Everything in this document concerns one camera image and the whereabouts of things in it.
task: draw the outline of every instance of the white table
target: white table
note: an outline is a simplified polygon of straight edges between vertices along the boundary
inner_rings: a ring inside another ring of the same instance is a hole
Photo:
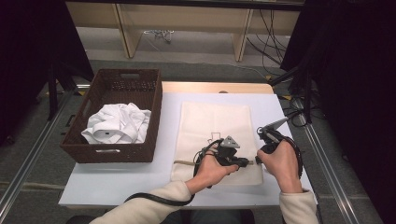
[[[270,122],[284,118],[279,101],[274,94],[258,93],[163,93],[163,107],[157,146],[152,163],[96,163],[76,164],[60,205],[70,208],[114,207],[137,192],[159,188],[170,181],[177,142],[180,106],[183,101],[249,105],[253,131]],[[279,129],[291,136],[285,123]],[[255,134],[257,148],[263,141]],[[279,205],[280,192],[276,180],[263,168],[264,183],[259,186],[213,186],[195,195],[186,209],[197,208],[252,208]],[[303,187],[312,186],[303,171]]]

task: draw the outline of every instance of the person's left hand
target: person's left hand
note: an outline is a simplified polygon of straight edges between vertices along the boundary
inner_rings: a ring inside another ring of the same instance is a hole
[[[218,184],[224,176],[238,170],[237,165],[222,166],[213,156],[213,152],[207,151],[201,161],[196,176],[187,181],[186,185],[191,194],[201,191],[202,189]]]

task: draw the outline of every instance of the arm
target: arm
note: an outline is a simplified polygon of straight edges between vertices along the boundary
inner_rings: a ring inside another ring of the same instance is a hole
[[[208,186],[218,184],[220,180],[237,170],[238,166],[221,166],[215,157],[204,156],[201,161],[197,175],[187,182],[175,181],[160,189],[151,191],[151,194],[165,199],[185,202],[192,194],[195,194]],[[151,200],[135,198],[113,210],[107,212],[102,217],[95,219],[91,224],[105,223],[160,223],[170,213],[175,212],[180,207]]]
[[[314,195],[303,190],[292,146],[282,141],[272,154],[259,150],[257,155],[280,187],[280,209],[286,223],[318,223]]]

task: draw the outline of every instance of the beige cloth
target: beige cloth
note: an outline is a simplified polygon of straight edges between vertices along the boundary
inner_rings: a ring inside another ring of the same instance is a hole
[[[209,145],[208,139],[230,135],[240,146],[236,157],[255,161],[257,147],[248,105],[219,105],[183,102],[178,129],[175,161],[193,161],[195,153]],[[192,178],[193,166],[175,163],[172,181]],[[262,183],[262,167],[254,162],[236,173],[224,177],[224,185],[259,185]]]

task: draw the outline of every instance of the tabletop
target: tabletop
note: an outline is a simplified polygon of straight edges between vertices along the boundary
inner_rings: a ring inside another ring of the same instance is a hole
[[[147,192],[169,183],[177,143],[178,108],[185,101],[249,105],[254,130],[284,118],[279,101],[267,84],[163,82],[163,107],[153,162],[76,163],[59,204],[69,208],[114,207],[134,193]],[[287,123],[278,130],[291,136]],[[258,148],[263,145],[258,135],[255,143]],[[279,205],[280,190],[276,180],[264,166],[262,169],[263,184],[213,186],[197,193],[184,209]],[[312,190],[305,171],[301,180],[304,188]]]

